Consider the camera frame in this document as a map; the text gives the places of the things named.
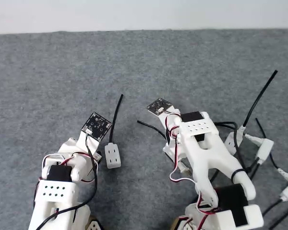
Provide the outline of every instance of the circuit board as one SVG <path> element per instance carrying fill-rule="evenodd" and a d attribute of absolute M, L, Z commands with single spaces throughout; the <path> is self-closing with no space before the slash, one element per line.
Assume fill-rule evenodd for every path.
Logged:
<path fill-rule="evenodd" d="M 100 142 L 111 128 L 111 125 L 111 122 L 107 119 L 103 118 L 98 113 L 93 112 L 83 125 L 81 131 Z"/>
<path fill-rule="evenodd" d="M 152 112 L 153 114 L 159 116 L 161 113 L 163 113 L 165 110 L 170 108 L 172 104 L 162 98 L 158 98 L 153 103 L 151 103 L 149 106 L 147 106 L 148 111 Z"/>

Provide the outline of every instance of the white wall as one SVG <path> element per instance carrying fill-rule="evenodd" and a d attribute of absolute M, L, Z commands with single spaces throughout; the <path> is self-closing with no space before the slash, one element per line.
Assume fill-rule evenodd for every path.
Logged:
<path fill-rule="evenodd" d="M 288 28 L 288 0 L 0 0 L 0 34 Z"/>

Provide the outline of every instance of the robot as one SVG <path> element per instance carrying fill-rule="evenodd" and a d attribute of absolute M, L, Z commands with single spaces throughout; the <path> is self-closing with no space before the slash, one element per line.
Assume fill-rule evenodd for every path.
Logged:
<path fill-rule="evenodd" d="M 91 216 L 87 203 L 97 190 L 101 160 L 97 148 L 110 127 L 108 120 L 93 112 L 82 127 L 78 140 L 69 138 L 58 152 L 44 157 L 29 230 L 103 229 Z M 93 194 L 83 203 L 77 201 L 79 183 L 94 183 Z"/>
<path fill-rule="evenodd" d="M 169 175 L 173 182 L 189 180 L 194 183 L 198 200 L 185 209 L 172 229 L 189 230 L 249 230 L 264 225 L 258 205 L 249 205 L 256 191 L 239 161 L 230 154 L 207 112 L 181 114 L 179 109 L 159 98 L 147 109 L 159 118 L 166 130 L 163 151 L 173 160 Z M 187 158 L 192 177 L 174 179 L 181 160 Z M 233 185 L 213 188 L 209 169 L 218 169 L 231 179 Z"/>

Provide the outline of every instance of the black cable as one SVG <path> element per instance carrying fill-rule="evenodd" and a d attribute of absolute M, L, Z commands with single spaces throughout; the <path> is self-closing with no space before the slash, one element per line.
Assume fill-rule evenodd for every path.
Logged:
<path fill-rule="evenodd" d="M 262 97 L 263 93 L 265 92 L 265 90 L 268 88 L 269 84 L 271 83 L 271 81 L 273 80 L 273 78 L 275 77 L 275 75 L 277 74 L 277 70 L 274 70 L 274 72 L 272 73 L 271 77 L 269 78 L 269 80 L 267 81 L 267 83 L 264 85 L 263 89 L 260 91 L 260 93 L 258 94 L 256 100 L 254 101 L 253 105 L 251 106 L 248 115 L 246 116 L 246 119 L 243 123 L 243 127 L 246 127 L 246 124 L 248 123 L 250 116 L 255 108 L 255 106 L 257 105 L 257 103 L 259 102 L 260 98 Z"/>
<path fill-rule="evenodd" d="M 259 120 L 258 120 L 257 118 L 255 118 L 255 120 L 256 120 L 257 125 L 258 125 L 259 128 L 260 128 L 260 131 L 261 131 L 262 134 L 263 134 L 263 137 L 264 137 L 264 138 L 267 138 L 266 135 L 265 135 L 265 132 L 264 132 L 263 127 L 262 127 L 261 124 L 259 123 Z M 274 166 L 276 169 L 279 169 L 278 165 L 275 163 L 275 161 L 274 161 L 274 159 L 273 159 L 272 153 L 269 154 L 269 157 L 270 157 L 270 160 L 271 160 L 273 166 Z"/>
<path fill-rule="evenodd" d="M 88 154 L 91 158 L 91 161 L 92 161 L 92 165 L 93 165 L 93 172 L 94 172 L 94 190 L 93 190 L 93 193 L 91 194 L 91 196 L 86 200 L 84 201 L 83 203 L 79 204 L 79 205 L 76 205 L 76 206 L 73 206 L 73 207 L 70 207 L 70 208 L 67 208 L 67 209 L 63 209 L 59 212 L 56 212 L 52 215 L 50 215 L 49 217 L 47 217 L 38 227 L 36 230 L 41 230 L 42 227 L 49 221 L 51 220 L 52 218 L 56 217 L 57 215 L 61 214 L 61 213 L 65 213 L 65 212 L 68 212 L 68 211 L 72 211 L 72 210 L 77 210 L 81 207 L 83 207 L 84 205 L 88 204 L 95 196 L 96 192 L 97 192 L 97 173 L 96 173 L 96 166 L 95 166 L 95 162 L 94 162 L 94 158 L 93 158 L 93 155 L 87 145 L 87 137 L 88 135 L 86 134 L 86 137 L 85 137 L 85 146 L 87 148 L 87 151 L 88 151 Z"/>
<path fill-rule="evenodd" d="M 282 222 L 288 216 L 288 210 L 278 219 L 276 220 L 270 227 L 269 230 L 274 229 L 280 222 Z"/>
<path fill-rule="evenodd" d="M 238 157 L 238 160 L 239 160 L 242 168 L 246 170 L 246 167 L 245 167 L 245 164 L 244 164 L 244 160 L 242 158 L 242 155 L 241 155 L 241 152 L 239 150 L 238 143 L 237 143 L 237 130 L 238 130 L 237 123 L 233 122 L 233 121 L 215 122 L 216 126 L 223 126 L 223 125 L 228 125 L 228 124 L 232 124 L 232 125 L 235 126 L 235 129 L 234 129 L 234 144 L 235 144 L 235 148 L 236 148 L 236 151 L 237 151 L 237 157 Z"/>
<path fill-rule="evenodd" d="M 283 200 L 279 199 L 276 202 L 274 202 L 273 204 L 271 204 L 264 212 L 263 212 L 263 217 L 271 210 L 273 209 L 275 206 L 277 206 L 278 204 L 282 203 Z"/>
<path fill-rule="evenodd" d="M 252 171 L 252 169 L 254 168 L 254 166 L 256 165 L 256 163 L 259 161 L 259 157 L 257 157 L 253 163 L 247 168 L 247 171 L 250 172 Z"/>
<path fill-rule="evenodd" d="M 230 128 L 230 129 L 233 129 L 233 130 L 235 129 L 233 126 L 229 126 L 229 125 L 225 125 L 225 124 L 219 124 L 219 122 L 218 122 L 217 126 L 226 127 L 226 128 Z"/>
<path fill-rule="evenodd" d="M 157 131 L 165 140 L 167 139 L 166 136 L 164 135 L 164 133 L 162 133 L 159 129 L 157 129 L 156 127 L 150 125 L 150 124 L 147 124 L 147 123 L 144 123 L 143 121 L 139 121 L 137 120 L 137 122 L 141 125 L 144 125 L 144 126 L 147 126 L 147 127 L 150 127 L 152 129 L 154 129 L 155 131 Z"/>
<path fill-rule="evenodd" d="M 216 177 L 217 177 L 217 175 L 219 174 L 219 172 L 220 172 L 219 169 L 217 169 L 217 170 L 215 171 L 215 173 L 212 175 L 212 177 L 211 177 L 211 179 L 210 179 L 210 183 L 212 183 L 212 182 L 216 179 Z"/>
<path fill-rule="evenodd" d="M 259 166 L 260 166 L 260 164 L 257 164 L 255 166 L 255 169 L 254 169 L 253 173 L 250 176 L 250 180 L 252 180 L 254 178 L 255 174 L 257 173 L 257 170 L 259 169 Z"/>
<path fill-rule="evenodd" d="M 112 121 L 112 127 L 111 127 L 111 130 L 110 130 L 109 143 L 112 143 L 115 121 L 116 121 L 117 113 L 118 113 L 118 111 L 119 111 L 120 103 L 121 103 L 121 101 L 122 101 L 122 99 L 123 99 L 123 96 L 124 96 L 124 94 L 121 94 L 121 95 L 120 95 L 119 102 L 118 102 L 118 104 L 117 104 L 117 106 L 116 106 L 116 109 L 115 109 L 115 113 L 114 113 L 114 117 L 113 117 L 113 121 Z"/>

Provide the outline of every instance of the gray carpet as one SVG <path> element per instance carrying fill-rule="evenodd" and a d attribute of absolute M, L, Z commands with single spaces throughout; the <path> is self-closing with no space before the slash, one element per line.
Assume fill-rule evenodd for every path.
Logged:
<path fill-rule="evenodd" d="M 108 170 L 102 161 L 90 208 L 109 230 L 169 229 L 195 191 L 189 182 L 169 181 L 163 138 L 136 120 L 161 128 L 145 107 L 162 97 L 183 113 L 207 111 L 214 121 L 241 124 L 274 69 L 279 73 L 247 132 L 261 136 L 258 117 L 275 141 L 276 162 L 288 171 L 288 30 L 0 35 L 0 230 L 27 229 L 45 153 L 77 138 L 92 111 L 111 120 L 121 93 L 113 139 L 122 167 Z M 220 133 L 224 138 L 228 130 Z M 247 164 L 256 150 L 242 143 Z M 229 179 L 218 177 L 215 186 L 223 184 Z M 270 161 L 254 184 L 261 209 L 286 187 Z M 82 188 L 84 199 L 92 187 Z M 287 208 L 288 202 L 271 211 L 265 224 Z M 278 229 L 288 229 L 288 218 Z"/>

